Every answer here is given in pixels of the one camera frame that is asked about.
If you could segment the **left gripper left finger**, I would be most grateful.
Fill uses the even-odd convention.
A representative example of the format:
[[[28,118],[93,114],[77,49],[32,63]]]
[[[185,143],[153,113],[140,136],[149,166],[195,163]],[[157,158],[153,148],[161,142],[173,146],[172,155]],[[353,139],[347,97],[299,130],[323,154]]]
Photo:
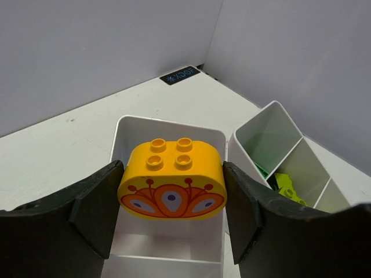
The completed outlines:
[[[1,277],[100,277],[119,212],[120,160],[48,196],[1,211]]]

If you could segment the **green small lego brick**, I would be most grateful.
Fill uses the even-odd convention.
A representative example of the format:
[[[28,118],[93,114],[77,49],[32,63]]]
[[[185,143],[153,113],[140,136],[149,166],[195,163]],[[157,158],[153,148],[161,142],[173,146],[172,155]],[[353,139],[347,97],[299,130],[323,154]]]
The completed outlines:
[[[294,201],[294,202],[300,203],[300,204],[302,204],[302,205],[304,205],[304,206],[307,205],[306,202],[305,202],[303,199],[301,199],[301,198],[299,198],[299,197],[297,196],[295,190],[292,190],[292,189],[286,189],[286,190],[284,190],[283,194],[285,195],[285,197],[287,197],[288,199],[290,199],[290,200],[292,200],[292,201]]]

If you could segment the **lime curved lego brick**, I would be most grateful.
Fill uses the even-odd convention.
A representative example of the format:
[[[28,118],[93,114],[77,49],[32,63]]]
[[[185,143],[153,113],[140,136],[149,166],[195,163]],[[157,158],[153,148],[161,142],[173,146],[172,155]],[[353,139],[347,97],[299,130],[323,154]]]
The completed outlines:
[[[293,189],[292,180],[289,178],[289,175],[284,173],[275,173],[274,176],[278,185],[278,193],[288,199],[293,199],[296,196],[296,192]]]

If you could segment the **dark green lego brick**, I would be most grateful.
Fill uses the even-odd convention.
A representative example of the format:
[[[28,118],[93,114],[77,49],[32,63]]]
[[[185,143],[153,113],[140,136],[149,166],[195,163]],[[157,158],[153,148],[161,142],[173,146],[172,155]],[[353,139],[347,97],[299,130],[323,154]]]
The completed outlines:
[[[269,175],[270,175],[270,172],[265,170],[263,167],[261,167],[258,163],[254,163],[255,166],[258,168],[259,172],[261,173],[261,175],[266,179]]]

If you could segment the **orange printed round lego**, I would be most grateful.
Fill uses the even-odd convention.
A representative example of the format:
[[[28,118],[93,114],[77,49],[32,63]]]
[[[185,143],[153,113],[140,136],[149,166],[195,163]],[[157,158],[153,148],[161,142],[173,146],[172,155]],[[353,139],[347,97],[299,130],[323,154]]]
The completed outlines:
[[[221,156],[190,138],[142,143],[130,154],[117,197],[126,211],[145,219],[214,216],[227,202]]]

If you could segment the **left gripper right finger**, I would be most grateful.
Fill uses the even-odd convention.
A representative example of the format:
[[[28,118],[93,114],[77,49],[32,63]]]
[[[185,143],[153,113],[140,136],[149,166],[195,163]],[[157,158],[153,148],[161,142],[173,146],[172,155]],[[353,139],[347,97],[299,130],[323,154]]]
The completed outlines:
[[[226,213],[242,277],[369,277],[370,205],[310,208],[224,162]]]

